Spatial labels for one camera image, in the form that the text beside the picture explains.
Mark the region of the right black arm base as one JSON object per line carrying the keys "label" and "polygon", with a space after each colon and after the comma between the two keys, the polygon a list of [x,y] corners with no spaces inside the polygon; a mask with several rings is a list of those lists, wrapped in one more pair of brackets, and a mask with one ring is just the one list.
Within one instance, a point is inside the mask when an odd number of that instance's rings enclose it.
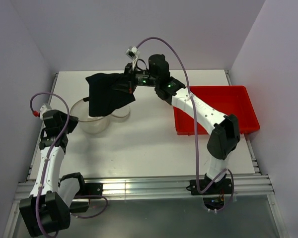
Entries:
{"label": "right black arm base", "polygon": [[[209,179],[200,179],[199,186],[200,190],[203,191],[207,185],[211,182]],[[197,189],[196,180],[192,179],[189,181],[189,185],[186,187],[186,190],[191,193],[192,196],[200,195]],[[229,178],[223,178],[219,182],[214,182],[204,193],[203,195],[221,195],[221,194],[231,194],[233,191],[232,180]]]}

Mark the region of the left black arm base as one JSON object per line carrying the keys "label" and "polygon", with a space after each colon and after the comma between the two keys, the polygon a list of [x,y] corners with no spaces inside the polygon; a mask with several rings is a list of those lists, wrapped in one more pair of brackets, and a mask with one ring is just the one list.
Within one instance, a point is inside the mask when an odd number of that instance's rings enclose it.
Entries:
{"label": "left black arm base", "polygon": [[85,202],[75,202],[73,201],[70,205],[71,213],[85,213],[89,205],[91,204],[91,196],[95,199],[100,199],[99,196],[102,195],[103,192],[103,184],[102,183],[86,183],[84,185],[83,190],[79,191],[75,198],[79,197],[80,199],[87,199]]}

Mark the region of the black garment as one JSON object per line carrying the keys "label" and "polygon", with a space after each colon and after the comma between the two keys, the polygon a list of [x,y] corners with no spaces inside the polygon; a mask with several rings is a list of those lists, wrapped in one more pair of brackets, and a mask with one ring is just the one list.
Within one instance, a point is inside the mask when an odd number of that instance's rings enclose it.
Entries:
{"label": "black garment", "polygon": [[116,109],[124,107],[136,100],[133,94],[109,92],[111,80],[107,73],[97,73],[85,78],[89,86],[89,96],[84,98],[89,102],[88,114],[90,117],[105,117]]}

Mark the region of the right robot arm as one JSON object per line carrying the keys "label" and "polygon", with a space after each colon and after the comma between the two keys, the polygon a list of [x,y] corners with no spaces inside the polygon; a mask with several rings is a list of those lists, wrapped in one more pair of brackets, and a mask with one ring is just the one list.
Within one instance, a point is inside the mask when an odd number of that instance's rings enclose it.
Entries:
{"label": "right robot arm", "polygon": [[212,108],[172,77],[164,55],[150,56],[145,70],[133,69],[132,63],[127,64],[122,79],[115,82],[112,89],[133,94],[138,86],[154,87],[160,99],[195,119],[195,124],[210,135],[207,150],[211,158],[205,188],[210,193],[218,192],[223,185],[221,180],[225,177],[228,156],[240,141],[237,117]]}

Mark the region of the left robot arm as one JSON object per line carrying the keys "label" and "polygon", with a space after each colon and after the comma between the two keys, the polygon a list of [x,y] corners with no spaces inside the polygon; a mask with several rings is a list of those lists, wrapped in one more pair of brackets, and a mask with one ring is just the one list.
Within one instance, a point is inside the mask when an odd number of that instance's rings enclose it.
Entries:
{"label": "left robot arm", "polygon": [[78,118],[42,106],[39,112],[44,128],[40,134],[40,166],[28,198],[19,210],[31,237],[54,238],[70,226],[70,205],[85,196],[87,186],[81,173],[60,177],[60,168],[68,144],[67,135],[75,129]]}

